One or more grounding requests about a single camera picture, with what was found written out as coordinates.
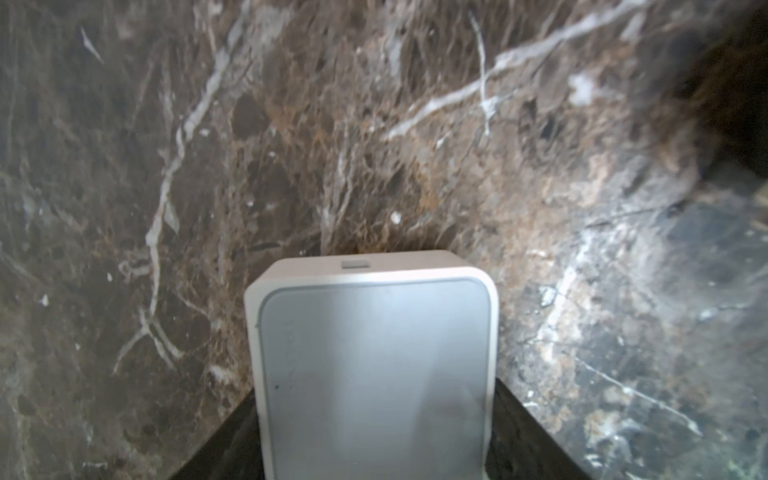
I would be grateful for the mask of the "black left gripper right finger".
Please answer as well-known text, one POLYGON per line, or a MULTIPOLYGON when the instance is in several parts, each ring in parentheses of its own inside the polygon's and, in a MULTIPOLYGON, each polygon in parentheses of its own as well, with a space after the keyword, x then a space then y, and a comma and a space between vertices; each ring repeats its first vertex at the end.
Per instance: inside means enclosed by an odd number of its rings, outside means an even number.
POLYGON ((489 479, 590 479, 499 378, 485 468, 489 479))

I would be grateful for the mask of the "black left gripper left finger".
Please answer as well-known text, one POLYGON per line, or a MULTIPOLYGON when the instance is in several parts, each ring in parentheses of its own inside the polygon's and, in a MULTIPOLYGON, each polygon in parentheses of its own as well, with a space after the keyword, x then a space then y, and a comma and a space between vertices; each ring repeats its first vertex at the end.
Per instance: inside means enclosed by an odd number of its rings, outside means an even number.
POLYGON ((259 419, 253 390, 171 479, 264 479, 259 419))

